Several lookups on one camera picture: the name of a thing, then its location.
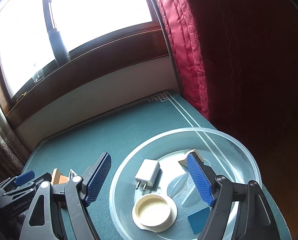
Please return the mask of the orange wood block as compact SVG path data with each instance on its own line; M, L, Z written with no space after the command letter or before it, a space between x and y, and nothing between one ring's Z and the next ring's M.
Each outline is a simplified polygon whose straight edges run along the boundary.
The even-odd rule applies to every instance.
M59 179L58 179L58 184L64 184L68 181L68 177L64 176L64 175L60 175Z

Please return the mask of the blue wedge block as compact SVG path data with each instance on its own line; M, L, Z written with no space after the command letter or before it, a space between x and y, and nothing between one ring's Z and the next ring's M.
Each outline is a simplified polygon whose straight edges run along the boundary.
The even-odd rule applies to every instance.
M208 220L209 214L210 214L210 209L206 207L188 216L188 221L194 235L202 232Z

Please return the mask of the zebra striped triangle block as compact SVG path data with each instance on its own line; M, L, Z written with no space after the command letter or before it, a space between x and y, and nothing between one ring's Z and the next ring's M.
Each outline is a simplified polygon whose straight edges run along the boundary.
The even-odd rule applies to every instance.
M202 173L203 162L204 159L196 149L189 150L184 154L180 161L178 161L178 163L180 163L180 165L182 165L186 169L186 171L190 173Z

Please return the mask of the white USB wall charger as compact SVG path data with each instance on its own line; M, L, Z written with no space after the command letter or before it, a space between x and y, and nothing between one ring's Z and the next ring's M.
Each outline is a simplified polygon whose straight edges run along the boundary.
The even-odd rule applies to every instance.
M152 187L156 181L159 170L159 161L144 159L134 177L137 182L135 189L137 190L140 185L143 185L143 191L145 191L147 187Z

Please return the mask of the cream round plastic cup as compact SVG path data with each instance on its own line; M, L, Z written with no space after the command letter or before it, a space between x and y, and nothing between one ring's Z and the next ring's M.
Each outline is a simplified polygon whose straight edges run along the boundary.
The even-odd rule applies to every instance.
M169 229L176 221L177 206L167 195L143 195L133 206L132 219L138 228L155 233Z

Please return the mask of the patterned grey curtain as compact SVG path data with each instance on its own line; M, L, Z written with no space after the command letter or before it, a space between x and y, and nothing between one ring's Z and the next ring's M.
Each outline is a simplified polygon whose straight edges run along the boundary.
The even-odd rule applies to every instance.
M9 124L0 126L0 182L19 175L29 156Z

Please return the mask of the natural wood plank block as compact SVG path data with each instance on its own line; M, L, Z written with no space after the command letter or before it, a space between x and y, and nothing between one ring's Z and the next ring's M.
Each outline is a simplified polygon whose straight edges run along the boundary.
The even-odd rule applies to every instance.
M53 172L52 172L52 181L51 184L52 185L58 185L58 184L62 184L62 173L57 169L54 168Z

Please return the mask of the clear plastic bowl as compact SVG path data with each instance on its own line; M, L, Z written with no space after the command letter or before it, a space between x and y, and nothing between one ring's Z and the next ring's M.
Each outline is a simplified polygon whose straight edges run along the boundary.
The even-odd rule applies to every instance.
M123 239L197 239L189 215L206 210L195 184L179 163L189 150L197 150L205 165L235 183L262 182L259 168L249 150L235 138L210 128L180 128L156 135L136 147L117 169L109 193L112 221ZM135 175L145 159L157 160L159 173L153 187L136 189ZM132 209L148 193L166 194L177 206L177 218L163 232L141 230L133 222Z

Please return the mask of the green table mat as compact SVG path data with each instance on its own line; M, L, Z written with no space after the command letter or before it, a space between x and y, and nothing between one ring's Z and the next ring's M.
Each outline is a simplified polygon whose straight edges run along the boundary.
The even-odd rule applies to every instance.
M180 128L216 128L179 94L163 91L129 103L41 140L24 170L40 176L58 168L77 174L93 165L103 152L112 166L98 198L88 212L101 239L123 239L110 215L109 193L113 177L125 158L140 144L161 133Z

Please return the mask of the small clear glass holder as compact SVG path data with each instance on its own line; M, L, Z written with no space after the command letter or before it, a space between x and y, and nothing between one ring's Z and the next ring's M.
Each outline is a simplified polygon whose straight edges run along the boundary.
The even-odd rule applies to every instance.
M35 84L41 82L45 78L45 74L43 69L39 69L37 72L35 72L32 76L32 80Z

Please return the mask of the black bottle on windowsill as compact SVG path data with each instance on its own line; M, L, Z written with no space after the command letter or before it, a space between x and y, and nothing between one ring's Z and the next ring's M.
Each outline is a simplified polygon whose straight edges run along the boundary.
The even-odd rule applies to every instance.
M60 32L54 28L48 32L48 36L57 64L63 66L68 63L71 56L64 45Z

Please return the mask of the red quilted curtain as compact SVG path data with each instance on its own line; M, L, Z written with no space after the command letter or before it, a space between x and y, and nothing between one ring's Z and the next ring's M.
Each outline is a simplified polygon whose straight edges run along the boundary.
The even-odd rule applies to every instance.
M298 110L291 0L155 0L182 93L219 129L282 127Z

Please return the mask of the dark wooden window frame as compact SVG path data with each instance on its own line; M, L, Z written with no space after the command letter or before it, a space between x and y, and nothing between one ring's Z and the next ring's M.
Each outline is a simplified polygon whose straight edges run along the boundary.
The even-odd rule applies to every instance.
M168 54L151 0L0 1L0 111L15 131L48 107L47 124L69 120L80 87ZM49 41L54 28L71 56L63 66ZM39 69L45 78L35 84Z

